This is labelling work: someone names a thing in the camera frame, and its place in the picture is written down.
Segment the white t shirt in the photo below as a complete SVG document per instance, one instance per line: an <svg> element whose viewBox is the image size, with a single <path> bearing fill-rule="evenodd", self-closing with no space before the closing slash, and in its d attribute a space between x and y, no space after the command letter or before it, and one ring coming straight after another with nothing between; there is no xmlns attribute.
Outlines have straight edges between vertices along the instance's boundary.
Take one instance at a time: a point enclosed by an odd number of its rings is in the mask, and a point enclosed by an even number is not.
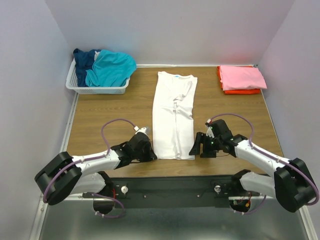
<svg viewBox="0 0 320 240"><path fill-rule="evenodd" d="M152 142L158 159L194 160L193 106L198 78L157 73L152 106Z"/></svg>

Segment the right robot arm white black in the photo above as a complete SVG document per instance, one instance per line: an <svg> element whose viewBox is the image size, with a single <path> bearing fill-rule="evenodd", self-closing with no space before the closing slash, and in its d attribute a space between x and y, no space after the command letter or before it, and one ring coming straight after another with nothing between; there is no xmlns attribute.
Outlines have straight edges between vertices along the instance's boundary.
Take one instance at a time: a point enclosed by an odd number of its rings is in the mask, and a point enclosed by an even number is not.
<svg viewBox="0 0 320 240"><path fill-rule="evenodd" d="M254 192L275 198L288 212L316 204L320 192L306 163L300 158L288 159L271 153L241 134L233 135L223 119L206 122L207 131L196 134L189 151L191 156L215 158L219 151L245 160L264 171L264 175L244 169L233 175L226 186L216 186L216 192L241 196Z"/></svg>

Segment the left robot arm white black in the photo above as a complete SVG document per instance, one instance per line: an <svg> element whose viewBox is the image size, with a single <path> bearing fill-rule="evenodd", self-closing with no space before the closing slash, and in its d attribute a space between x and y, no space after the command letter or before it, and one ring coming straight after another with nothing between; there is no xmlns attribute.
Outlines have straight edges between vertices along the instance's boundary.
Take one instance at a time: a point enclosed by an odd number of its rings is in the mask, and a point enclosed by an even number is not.
<svg viewBox="0 0 320 240"><path fill-rule="evenodd" d="M36 174L34 180L43 194L43 202L51 206L77 193L95 192L104 198L111 191L108 182L99 180L93 187L90 184L80 184L80 179L103 170L126 167L135 160L143 163L156 159L151 140L145 133L138 132L129 141L100 153L71 156L66 151L60 152Z"/></svg>

